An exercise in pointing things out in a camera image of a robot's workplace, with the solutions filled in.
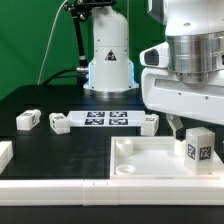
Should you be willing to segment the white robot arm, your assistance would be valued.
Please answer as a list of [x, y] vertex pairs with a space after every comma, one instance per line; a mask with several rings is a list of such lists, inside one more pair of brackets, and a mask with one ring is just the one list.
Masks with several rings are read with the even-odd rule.
[[108, 6], [92, 10], [94, 58], [84, 91], [103, 98], [137, 88], [145, 106], [173, 128], [187, 117], [224, 126], [224, 0], [148, 0], [148, 13], [166, 26], [166, 41], [140, 53], [134, 82], [126, 19]]

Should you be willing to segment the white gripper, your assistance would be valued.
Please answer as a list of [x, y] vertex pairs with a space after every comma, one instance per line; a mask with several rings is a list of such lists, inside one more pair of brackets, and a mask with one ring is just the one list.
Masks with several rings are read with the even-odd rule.
[[185, 140], [186, 129], [183, 127], [180, 117], [172, 114], [167, 114], [166, 120], [172, 129], [174, 138], [180, 141]]

